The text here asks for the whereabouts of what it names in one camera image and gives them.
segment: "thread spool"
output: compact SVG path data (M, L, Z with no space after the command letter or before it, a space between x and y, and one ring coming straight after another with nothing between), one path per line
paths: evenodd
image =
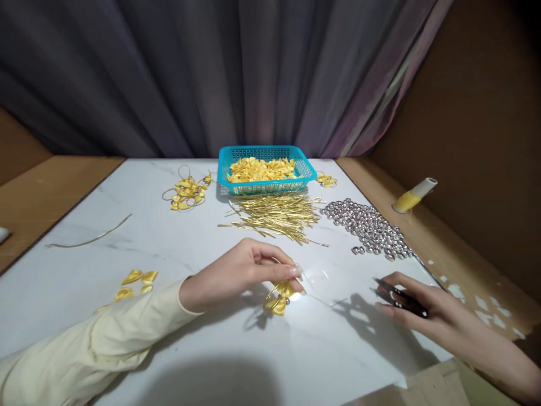
M404 193L400 198L393 203L393 209L398 213L404 214L412 209L421 199L430 192L438 181L432 178L426 178L412 190Z

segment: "marble tabletop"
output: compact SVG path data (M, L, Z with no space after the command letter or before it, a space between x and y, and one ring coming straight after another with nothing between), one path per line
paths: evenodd
M311 163L338 179L334 189L310 182L312 196L370 204L334 161ZM353 255L358 239L327 218L307 236L329 248L217 227L235 217L226 217L228 196L215 183L202 206L172 211L162 193L178 181L182 164L202 179L218 162L127 160L0 277L0 357L89 317L112 301L134 268L159 271L159 289L252 237L279 245L301 264L314 281L304 283L308 295L292 302L284 317L263 317L261 304L272 285L256 286L156 344L144 364L116 380L97 405L341 405L451 358L373 306L373 276L401 271L435 284L416 259ZM130 213L119 229L92 244L45 247L90 240ZM329 279L318 284L323 271ZM345 300L329 307L324 295Z

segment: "blue basket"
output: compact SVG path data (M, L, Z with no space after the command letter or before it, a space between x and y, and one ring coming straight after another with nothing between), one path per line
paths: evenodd
M295 175L302 175L302 178L267 180L265 182L229 182L227 180L227 174L231 175L229 169L231 164L241 158L250 157L265 161L279 158L294 159ZM234 196L299 191L304 189L308 182L314 180L316 176L316 171L314 171L314 168L310 165L303 152L293 145L246 145L243 147L224 147L220 150L218 181L221 185L227 187L229 192Z

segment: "black scissors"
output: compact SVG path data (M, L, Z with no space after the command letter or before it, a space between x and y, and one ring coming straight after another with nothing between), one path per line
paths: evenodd
M379 289L371 288L371 290L374 291L374 293L378 295L381 299L385 300L390 305L393 305L398 308L402 308L404 310L408 310L419 317L422 317L424 319L428 318L428 310L422 304L420 304L417 301L417 299L415 299L412 296L409 296L408 294L395 288L393 285L385 281L382 281L381 279L378 279L378 278L373 278L373 279L384 290L384 291L381 291ZM394 298L391 295L391 292L394 293L395 295L400 296L405 303L400 303L394 300Z

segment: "long sleeve shirt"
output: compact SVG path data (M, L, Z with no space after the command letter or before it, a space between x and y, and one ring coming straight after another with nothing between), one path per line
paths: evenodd
M115 303L0 360L0 406L85 405L141 364L152 344L200 315L180 303L183 282Z

